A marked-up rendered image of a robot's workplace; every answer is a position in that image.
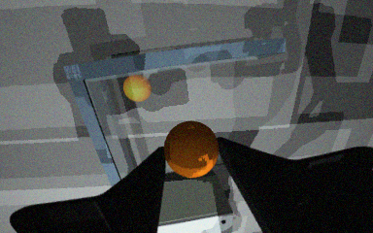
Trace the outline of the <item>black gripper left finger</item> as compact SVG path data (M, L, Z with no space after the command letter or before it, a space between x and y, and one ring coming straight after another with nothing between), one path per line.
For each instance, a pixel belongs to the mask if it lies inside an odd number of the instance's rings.
M165 160L159 147L105 193L25 206L10 224L17 233L157 233Z

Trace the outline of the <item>light blue l-shaped low wall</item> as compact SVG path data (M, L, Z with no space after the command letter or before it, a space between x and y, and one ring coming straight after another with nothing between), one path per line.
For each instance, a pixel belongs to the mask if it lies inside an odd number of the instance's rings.
M208 45L177 50L128 55L64 66L67 80L84 119L86 130L96 149L111 186L121 180L115 160L104 136L94 105L90 99L85 79L117 74L146 71L167 66L194 64L236 57L250 57L274 53L284 53L286 38L244 41L237 43ZM272 55L274 55L272 54Z

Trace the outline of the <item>clear l-shaped low wall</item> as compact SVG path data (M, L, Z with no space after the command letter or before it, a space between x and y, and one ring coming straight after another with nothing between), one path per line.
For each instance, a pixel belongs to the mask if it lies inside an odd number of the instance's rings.
M134 166L133 166L128 148L126 146L126 143L122 135L122 131L119 125L119 120L118 120L118 117L117 117L117 114L116 114L116 111L115 111L115 108L112 102L112 96L111 96L106 80L129 77L131 75L144 75L150 72L171 70L171 69L178 69L178 68L185 68L185 67L192 67L192 66L199 66L199 65L206 66L206 65L221 64L221 63L226 63L226 62L248 60L248 59L254 60L254 59L260 59L260 58L263 58L265 56L269 56L272 54L274 53L250 56L250 57L247 57L247 56L236 57L236 58L229 58L229 59L202 62L202 63L194 63L194 64L173 65L173 66L167 66L163 68L151 69L151 70L146 70L146 71L138 71L138 72L131 72L131 73L85 79L85 83L88 88L90 99L94 105L95 111L97 113L97 118L99 120L104 136L107 140L113 159L115 160L121 179L123 179L130 172L132 172L134 170Z

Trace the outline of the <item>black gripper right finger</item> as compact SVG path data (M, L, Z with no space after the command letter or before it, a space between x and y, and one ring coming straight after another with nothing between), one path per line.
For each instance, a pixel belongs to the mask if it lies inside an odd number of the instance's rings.
M373 169L373 148L288 159L218 137L220 156L263 233L298 233L313 185Z

